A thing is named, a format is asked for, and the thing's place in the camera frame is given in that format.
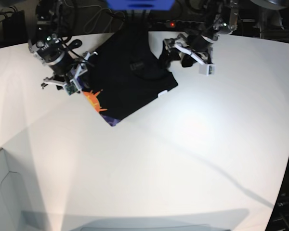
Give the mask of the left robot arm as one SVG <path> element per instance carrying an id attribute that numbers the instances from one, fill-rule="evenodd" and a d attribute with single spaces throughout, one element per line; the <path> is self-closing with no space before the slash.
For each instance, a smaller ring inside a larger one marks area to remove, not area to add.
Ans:
<path id="1" fill-rule="evenodd" d="M 173 61 L 183 68 L 199 64 L 199 73 L 211 76 L 215 72 L 212 62 L 213 44 L 220 35 L 230 35 L 237 29 L 239 4 L 237 0 L 206 0 L 202 21 L 196 28 L 185 28 L 175 38 L 163 40 L 158 62 L 168 69 Z"/>

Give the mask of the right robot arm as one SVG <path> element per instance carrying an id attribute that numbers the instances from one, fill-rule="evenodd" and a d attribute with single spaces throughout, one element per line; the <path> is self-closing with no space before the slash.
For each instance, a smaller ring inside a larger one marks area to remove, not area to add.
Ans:
<path id="1" fill-rule="evenodd" d="M 73 40 L 70 34 L 77 23 L 78 13 L 74 13 L 74 21 L 69 25 L 64 20 L 61 0 L 41 0 L 36 6 L 36 17 L 36 32 L 28 41 L 28 49 L 53 72 L 51 77 L 43 80 L 41 88 L 54 85 L 68 95 L 88 90 L 88 71 L 94 66 L 89 58 L 93 53 L 77 54 L 74 50 L 82 46 L 82 41 Z"/>

